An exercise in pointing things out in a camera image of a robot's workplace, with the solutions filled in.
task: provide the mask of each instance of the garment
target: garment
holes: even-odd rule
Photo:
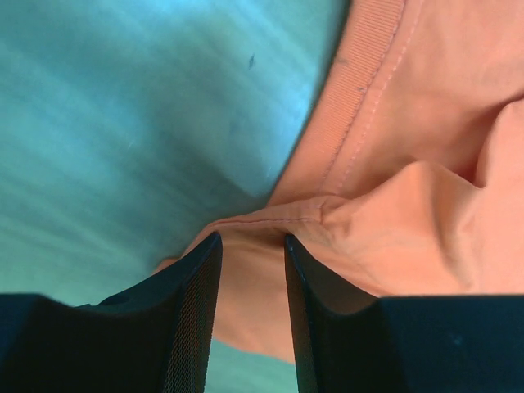
[[[524,291],[523,20],[521,0],[354,1],[268,206],[192,245],[223,237],[215,338],[293,361],[286,233],[375,296]]]

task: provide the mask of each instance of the orange shirt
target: orange shirt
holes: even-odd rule
[[[193,243],[224,241],[215,338],[293,361],[285,233],[375,296],[524,292],[523,98],[522,0],[354,0],[268,206]]]

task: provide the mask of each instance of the seam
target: seam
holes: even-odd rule
[[[324,173],[322,175],[322,178],[320,179],[320,183],[318,185],[317,191],[315,192],[315,196],[319,196],[320,190],[322,189],[322,187],[326,183],[326,180],[328,179],[328,176],[331,173],[331,171],[333,169],[333,166],[335,165],[335,161],[337,160],[337,157],[340,155],[342,147],[344,146],[344,143],[346,142],[346,139],[347,139],[347,137],[348,137],[348,135],[350,133],[351,126],[355,122],[355,119],[356,119],[357,115],[360,113],[360,109],[362,107],[364,99],[368,95],[369,87],[371,86],[371,84],[375,80],[375,77],[377,76],[378,71],[382,68],[382,65],[384,64],[384,60],[386,59],[386,54],[389,52],[389,50],[391,48],[391,44],[393,43],[393,39],[395,38],[396,33],[397,33],[397,31],[398,31],[398,29],[400,27],[400,21],[402,20],[402,16],[404,15],[404,7],[405,7],[405,0],[403,0],[402,4],[400,6],[399,18],[397,19],[395,29],[391,33],[390,41],[387,44],[386,49],[382,53],[382,56],[381,56],[381,59],[380,59],[378,65],[377,65],[377,68],[372,73],[371,78],[369,78],[369,81],[368,81],[368,83],[366,85],[366,90],[365,90],[366,93],[363,93],[363,94],[360,95],[359,103],[357,104],[357,107],[355,108],[355,113],[351,116],[350,121],[349,121],[348,125],[346,126],[346,131],[344,132],[344,135],[342,136],[340,142],[338,143],[337,148],[335,149],[335,152],[333,153],[331,160],[327,164],[327,168],[324,171]]]
[[[400,51],[400,54],[399,54],[399,57],[398,57],[398,59],[397,59],[397,61],[395,63],[395,66],[391,70],[389,76],[386,79],[386,82],[382,86],[382,89],[381,89],[380,93],[377,96],[377,100],[373,104],[373,110],[371,112],[371,115],[369,116],[369,121],[366,124],[366,126],[364,127],[364,131],[360,135],[359,143],[357,144],[357,146],[355,148],[355,151],[354,151],[353,155],[350,158],[350,163],[347,165],[346,170],[344,171],[344,174],[342,175],[341,181],[337,184],[337,188],[335,190],[335,194],[336,195],[339,194],[339,192],[341,191],[342,187],[344,186],[344,183],[347,180],[347,177],[350,174],[350,171],[355,167],[355,162],[356,162],[356,160],[357,160],[357,158],[359,156],[359,153],[362,151],[362,148],[364,147],[364,144],[365,144],[365,142],[367,140],[367,136],[369,134],[369,130],[371,129],[371,124],[375,120],[375,114],[377,113],[378,104],[380,103],[380,101],[382,99],[382,96],[383,96],[384,92],[386,91],[387,86],[389,85],[391,79],[393,78],[393,74],[399,68],[400,63],[402,62],[402,59],[404,58],[404,54],[407,52],[408,46],[411,43],[411,39],[413,37],[413,33],[414,33],[415,29],[418,26],[418,20],[420,19],[420,15],[422,14],[422,6],[424,5],[424,2],[425,2],[425,0],[421,0],[420,5],[418,6],[418,11],[417,11],[417,15],[415,17],[415,21],[413,22],[413,26],[411,27],[411,30],[409,31],[408,39],[406,39],[406,42],[404,43],[404,46],[402,47],[402,50]]]

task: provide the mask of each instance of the stitching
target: stitching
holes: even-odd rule
[[[344,171],[344,174],[342,176],[342,180],[338,183],[337,188],[335,190],[335,193],[337,195],[339,194],[340,190],[342,189],[342,186],[346,182],[347,177],[350,174],[350,171],[355,167],[355,162],[356,162],[356,160],[357,160],[357,158],[359,156],[359,153],[362,151],[362,148],[363,148],[363,146],[364,146],[364,144],[366,142],[366,137],[369,134],[369,130],[371,128],[371,124],[373,123],[373,121],[375,119],[375,114],[377,113],[378,104],[380,103],[380,101],[382,99],[382,95],[386,91],[387,86],[389,85],[391,79],[393,78],[393,74],[399,68],[400,63],[402,62],[402,59],[404,58],[404,54],[406,53],[406,51],[408,49],[408,45],[411,42],[411,38],[413,37],[413,33],[414,33],[415,29],[417,28],[418,20],[420,18],[420,15],[422,14],[422,6],[423,6],[424,2],[425,2],[425,0],[421,0],[420,6],[419,6],[418,11],[417,11],[417,16],[415,17],[415,21],[413,23],[413,26],[411,27],[411,30],[409,31],[408,39],[404,43],[404,46],[402,47],[402,51],[400,51],[399,58],[397,59],[396,64],[393,67],[393,70],[391,70],[390,75],[386,79],[386,82],[384,83],[380,93],[378,94],[377,100],[373,104],[373,110],[371,112],[371,115],[369,116],[369,121],[366,124],[366,127],[364,128],[364,131],[360,135],[360,141],[359,141],[359,143],[357,144],[357,146],[355,148],[355,152],[353,153],[353,156],[350,158],[350,163],[347,165],[347,168]]]
[[[342,137],[342,139],[338,143],[337,149],[335,149],[335,152],[333,153],[332,158],[329,161],[329,164],[327,164],[327,168],[326,168],[326,170],[324,171],[324,173],[322,175],[322,178],[320,180],[320,184],[318,185],[317,191],[315,192],[315,196],[318,196],[320,194],[320,190],[322,189],[323,185],[326,183],[326,180],[328,179],[328,176],[329,176],[329,174],[331,173],[331,171],[333,169],[335,161],[337,160],[337,157],[340,155],[342,147],[344,146],[344,143],[346,142],[346,139],[347,139],[347,137],[348,137],[348,135],[350,133],[350,128],[353,125],[353,123],[355,122],[357,114],[360,112],[360,108],[362,107],[362,104],[364,102],[364,98],[367,96],[367,92],[369,91],[369,87],[371,86],[371,84],[375,80],[375,77],[377,76],[378,71],[382,68],[382,65],[384,64],[384,60],[386,59],[386,54],[389,52],[389,50],[391,48],[391,44],[393,43],[393,39],[395,38],[396,33],[397,33],[398,29],[399,29],[400,21],[402,20],[402,16],[404,14],[404,6],[405,6],[405,0],[402,2],[401,6],[400,6],[399,18],[396,21],[396,26],[395,26],[395,29],[393,30],[393,33],[391,33],[390,41],[389,41],[389,43],[387,43],[386,49],[382,53],[382,56],[381,56],[381,59],[380,59],[378,65],[377,65],[377,68],[372,73],[371,77],[369,78],[369,81],[368,81],[368,83],[366,85],[366,89],[365,89],[366,93],[362,93],[360,95],[359,102],[357,104],[357,107],[355,108],[355,113],[351,116],[350,121],[349,121],[348,125],[346,126],[346,131],[344,132],[344,136]]]

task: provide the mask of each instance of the folded fabric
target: folded fabric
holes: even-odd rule
[[[523,20],[522,0],[353,2],[268,206],[189,247],[223,237],[215,338],[294,360],[286,233],[375,296],[524,292]]]

